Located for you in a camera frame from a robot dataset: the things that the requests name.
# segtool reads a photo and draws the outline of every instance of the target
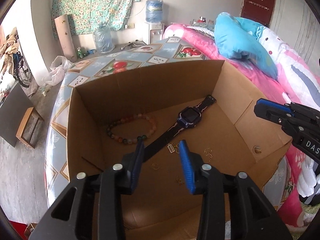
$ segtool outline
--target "silver rivet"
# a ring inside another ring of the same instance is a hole
[[[239,178],[241,178],[241,179],[246,179],[246,178],[248,177],[248,175],[247,175],[245,172],[243,172],[243,171],[239,172],[239,173],[238,173],[238,176],[239,176]]]
[[[77,179],[84,179],[85,176],[86,176],[86,174],[85,174],[84,172],[79,172],[79,173],[77,174]]]
[[[122,164],[117,163],[117,164],[113,165],[112,168],[115,171],[119,171],[119,170],[122,170],[123,166],[122,166]]]
[[[201,166],[201,168],[204,170],[204,171],[209,171],[211,170],[211,165],[210,164],[203,164]]]

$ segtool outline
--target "patterned tablecloth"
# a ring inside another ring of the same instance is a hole
[[[69,101],[72,89],[80,84],[128,69],[184,60],[206,60],[207,57],[192,45],[178,37],[170,37],[140,48],[111,53],[74,63],[62,81],[50,120],[46,154],[45,185],[47,203],[51,206],[69,183],[66,137]],[[285,158],[264,193],[278,209],[287,197],[285,185],[288,180],[288,165]]]

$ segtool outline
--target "wall socket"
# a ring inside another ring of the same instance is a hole
[[[126,24],[124,26],[125,29],[134,29],[134,23]]]

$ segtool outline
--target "green can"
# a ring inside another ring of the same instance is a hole
[[[83,55],[82,55],[82,51],[81,51],[81,48],[77,48],[77,52],[78,52],[78,56],[79,58],[83,58]]]

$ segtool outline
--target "watch strap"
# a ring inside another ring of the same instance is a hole
[[[205,99],[195,107],[198,108],[198,110],[202,113],[208,106],[211,106],[216,101],[217,100],[213,96],[207,95]]]
[[[171,126],[159,138],[157,138],[155,141],[153,141],[150,145],[148,145],[144,149],[143,162],[146,162],[147,160],[149,160],[164,146],[168,145],[168,143],[182,130],[184,130],[184,127],[182,127],[178,122],[176,122],[173,126]]]

